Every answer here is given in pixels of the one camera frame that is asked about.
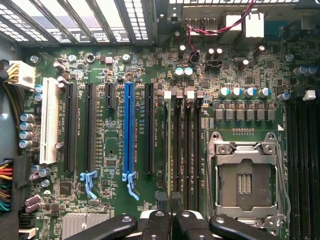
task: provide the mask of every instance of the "black pcie slot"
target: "black pcie slot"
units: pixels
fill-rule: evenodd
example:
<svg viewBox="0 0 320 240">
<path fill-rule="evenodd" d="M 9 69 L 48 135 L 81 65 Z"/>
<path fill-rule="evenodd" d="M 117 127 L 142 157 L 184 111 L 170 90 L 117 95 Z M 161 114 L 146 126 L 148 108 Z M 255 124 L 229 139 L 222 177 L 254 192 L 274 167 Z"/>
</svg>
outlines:
<svg viewBox="0 0 320 240">
<path fill-rule="evenodd" d="M 192 108 L 193 105 L 191 102 L 185 102 L 184 107 L 184 128 L 183 128 L 183 169 L 184 169 L 184 189 L 183 189 L 183 205 L 184 209 L 193 210 L 191 206 L 192 202 L 190 201 L 190 196 L 192 194 Z"/>
<path fill-rule="evenodd" d="M 288 195 L 291 204 L 290 239 L 300 238 L 300 205 L 299 205 L 299 172 L 298 172 L 298 142 L 297 142 L 297 110 L 294 101 L 286 103 L 286 141 L 288 159 Z"/>
<path fill-rule="evenodd" d="M 85 152 L 84 152 L 84 171 L 92 172 L 95 170 L 96 157 L 96 86 L 93 84 L 85 85 Z"/>
<path fill-rule="evenodd" d="M 180 183 L 180 169 L 181 169 L 181 106 L 182 100 L 179 98 L 175 99 L 174 105 L 174 120 L 173 120 L 173 192 L 181 191 Z"/>
<path fill-rule="evenodd" d="M 104 85 L 104 101 L 106 109 L 116 109 L 116 86 L 113 83 Z"/>
<path fill-rule="evenodd" d="M 153 83 L 144 85 L 144 94 L 144 170 L 146 174 L 153 174 L 155 157 L 155 93 Z"/>
<path fill-rule="evenodd" d="M 77 85 L 66 85 L 65 117 L 64 117 L 64 153 L 63 170 L 73 173 L 76 167 L 76 137 L 77 137 Z"/>
</svg>

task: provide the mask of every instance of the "green circuit board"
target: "green circuit board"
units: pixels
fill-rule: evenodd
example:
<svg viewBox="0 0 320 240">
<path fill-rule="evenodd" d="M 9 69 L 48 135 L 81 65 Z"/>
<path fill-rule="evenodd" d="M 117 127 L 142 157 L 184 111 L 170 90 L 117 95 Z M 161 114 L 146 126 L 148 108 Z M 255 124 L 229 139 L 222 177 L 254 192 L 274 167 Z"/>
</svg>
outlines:
<svg viewBox="0 0 320 240">
<path fill-rule="evenodd" d="M 295 65 L 313 64 L 316 60 L 314 52 L 319 50 L 317 42 L 282 43 L 280 41 L 266 41 L 263 43 L 266 53 L 253 58 L 252 51 L 239 51 L 234 46 L 229 45 L 208 45 L 201 44 L 195 46 L 202 52 L 203 62 L 208 48 L 219 47 L 223 50 L 220 57 L 222 66 L 218 71 L 205 71 L 203 64 L 190 64 L 190 55 L 185 54 L 184 58 L 179 58 L 177 53 L 178 45 L 168 42 L 160 47 L 72 47 L 72 48 L 42 48 L 31 49 L 27 53 L 27 58 L 36 55 L 40 58 L 38 64 L 30 61 L 27 63 L 36 67 L 36 83 L 42 84 L 43 78 L 56 78 L 59 73 L 53 67 L 53 62 L 60 60 L 69 71 L 68 81 L 77 85 L 77 131 L 76 131 L 76 157 L 75 171 L 73 173 L 64 171 L 63 151 L 58 151 L 57 163 L 49 167 L 52 174 L 47 177 L 50 182 L 48 187 L 41 187 L 40 181 L 32 182 L 31 195 L 40 195 L 41 207 L 38 211 L 29 213 L 29 216 L 37 217 L 37 239 L 56 240 L 62 239 L 62 218 L 70 213 L 99 213 L 107 214 L 110 218 L 121 213 L 132 214 L 139 218 L 141 212 L 145 210 L 157 209 L 155 195 L 157 192 L 166 192 L 167 188 L 174 188 L 171 183 L 171 173 L 168 173 L 168 166 L 165 159 L 168 155 L 166 144 L 168 144 L 168 130 L 166 129 L 166 112 L 171 116 L 170 131 L 171 141 L 168 149 L 172 159 L 169 159 L 169 169 L 174 165 L 174 151 L 176 151 L 175 138 L 175 101 L 174 94 L 171 100 L 165 100 L 166 91 L 173 93 L 177 90 L 203 91 L 204 98 L 200 110 L 200 188 L 198 211 L 206 215 L 206 135 L 209 136 L 218 131 L 225 141 L 257 141 L 261 142 L 269 132 L 275 133 L 280 144 L 282 153 L 286 151 L 286 135 L 284 126 L 284 110 L 282 103 L 277 99 L 281 92 L 289 92 L 296 84 L 304 84 L 305 78 L 296 78 L 292 74 Z M 287 54 L 294 54 L 295 62 L 286 61 Z M 95 55 L 92 64 L 86 62 L 88 54 Z M 123 62 L 122 56 L 130 55 L 130 62 Z M 76 63 L 69 63 L 68 56 L 75 55 Z M 102 58 L 111 57 L 111 63 L 101 62 Z M 233 61 L 236 57 L 244 57 L 249 60 L 249 65 L 244 70 L 238 70 L 238 65 Z M 189 79 L 176 79 L 175 69 L 181 67 L 192 67 L 193 74 Z M 123 157 L 124 157 L 124 94 L 126 82 L 134 84 L 134 170 L 136 171 L 134 192 L 139 196 L 135 200 L 128 193 L 127 182 L 122 181 Z M 105 105 L 105 83 L 113 83 L 115 86 L 116 107 L 106 109 Z M 154 83 L 154 170 L 153 174 L 145 173 L 145 84 Z M 96 118 L 95 118 L 95 170 L 97 178 L 94 180 L 92 192 L 100 200 L 98 205 L 90 205 L 85 191 L 85 184 L 80 180 L 80 174 L 84 172 L 85 161 L 85 141 L 88 137 L 85 134 L 85 88 L 86 84 L 96 86 Z M 261 99 L 257 94 L 251 99 L 243 95 L 238 99 L 231 97 L 219 97 L 219 90 L 222 87 L 233 89 L 241 88 L 243 91 L 253 87 L 257 90 L 269 88 L 270 94 L 267 98 Z M 41 103 L 36 102 L 33 92 L 26 92 L 25 112 L 34 113 Z M 66 97 L 65 93 L 59 93 L 58 102 L 58 139 L 63 142 L 65 136 L 65 114 Z M 266 116 L 261 120 L 235 120 L 216 119 L 216 110 L 262 110 L 264 114 L 271 110 L 274 117 L 268 119 Z M 40 141 L 41 115 L 35 115 L 36 122 L 33 129 L 32 141 Z M 185 114 L 182 112 L 181 138 L 187 134 L 184 132 Z M 37 145 L 28 150 L 37 162 L 39 148 Z M 185 196 L 185 187 L 181 188 L 182 195 Z M 59 206 L 58 213 L 53 212 L 53 204 Z M 186 208 L 193 206 L 193 201 Z M 279 236 L 287 238 L 287 225 L 282 225 Z"/>
</svg>

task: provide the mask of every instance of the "blue pcie slot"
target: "blue pcie slot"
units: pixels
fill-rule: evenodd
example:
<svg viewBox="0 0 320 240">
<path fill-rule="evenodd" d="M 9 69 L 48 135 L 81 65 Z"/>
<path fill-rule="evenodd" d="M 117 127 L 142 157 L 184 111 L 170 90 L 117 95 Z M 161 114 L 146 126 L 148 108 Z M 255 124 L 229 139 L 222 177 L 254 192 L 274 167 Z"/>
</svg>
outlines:
<svg viewBox="0 0 320 240">
<path fill-rule="evenodd" d="M 135 145 L 135 86 L 132 82 L 124 84 L 124 134 L 123 134 L 123 172 L 122 181 L 128 182 L 127 188 L 136 200 L 139 197 L 133 192 L 134 179 L 134 145 Z"/>
</svg>

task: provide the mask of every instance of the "white pci slot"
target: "white pci slot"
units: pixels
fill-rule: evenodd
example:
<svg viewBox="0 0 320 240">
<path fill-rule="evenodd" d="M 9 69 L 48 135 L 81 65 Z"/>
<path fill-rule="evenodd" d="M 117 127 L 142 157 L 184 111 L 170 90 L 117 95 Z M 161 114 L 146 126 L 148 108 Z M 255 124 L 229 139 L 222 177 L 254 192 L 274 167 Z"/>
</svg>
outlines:
<svg viewBox="0 0 320 240">
<path fill-rule="evenodd" d="M 52 77 L 43 78 L 42 112 L 40 132 L 40 164 L 57 162 L 55 144 L 58 138 L 58 81 Z"/>
</svg>

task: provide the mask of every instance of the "connector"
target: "connector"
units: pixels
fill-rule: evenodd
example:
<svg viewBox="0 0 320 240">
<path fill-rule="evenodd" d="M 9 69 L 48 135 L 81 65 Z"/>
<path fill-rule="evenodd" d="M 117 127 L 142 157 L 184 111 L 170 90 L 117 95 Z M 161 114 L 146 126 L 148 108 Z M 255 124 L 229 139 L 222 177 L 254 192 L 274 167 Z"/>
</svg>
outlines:
<svg viewBox="0 0 320 240">
<path fill-rule="evenodd" d="M 52 77 L 43 78 L 41 132 L 40 132 L 40 164 L 57 162 L 55 144 L 58 137 L 58 81 Z"/>
<path fill-rule="evenodd" d="M 9 80 L 17 80 L 18 82 L 9 81 L 8 83 L 24 89 L 34 90 L 36 82 L 35 68 L 23 61 L 9 61 L 9 64 L 13 64 L 12 69 L 10 68 L 8 71 Z"/>
</svg>

